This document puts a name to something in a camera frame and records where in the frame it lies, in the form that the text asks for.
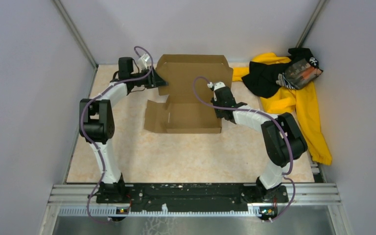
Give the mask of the brown cardboard box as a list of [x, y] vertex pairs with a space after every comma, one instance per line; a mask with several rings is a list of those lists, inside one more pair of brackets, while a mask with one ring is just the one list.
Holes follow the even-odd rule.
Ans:
[[164, 103], [148, 100], [144, 129], [168, 134], [219, 134], [222, 121], [209, 107], [213, 92], [207, 83], [231, 86], [233, 69], [224, 55], [164, 54], [156, 72], [168, 85], [158, 88]]

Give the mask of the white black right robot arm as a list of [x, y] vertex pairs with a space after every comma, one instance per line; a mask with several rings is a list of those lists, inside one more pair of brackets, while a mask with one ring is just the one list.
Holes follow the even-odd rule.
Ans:
[[269, 162], [256, 180], [256, 195], [262, 202], [270, 201], [283, 177], [291, 172], [294, 161], [308, 150], [297, 122], [288, 112], [272, 115], [253, 110], [244, 102], [237, 103], [223, 82], [209, 82], [207, 86], [213, 91], [211, 103], [218, 118], [262, 133]]

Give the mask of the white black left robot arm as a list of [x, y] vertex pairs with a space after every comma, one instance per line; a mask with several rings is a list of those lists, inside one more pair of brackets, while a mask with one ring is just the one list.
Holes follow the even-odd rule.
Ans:
[[118, 70], [108, 86], [95, 97], [80, 101], [79, 134], [94, 151], [101, 172], [96, 195], [107, 194], [116, 203], [124, 201], [127, 196], [122, 173], [113, 159], [113, 107], [135, 87], [153, 89], [166, 85], [168, 83], [155, 71], [150, 53], [145, 52], [137, 60], [120, 57]]

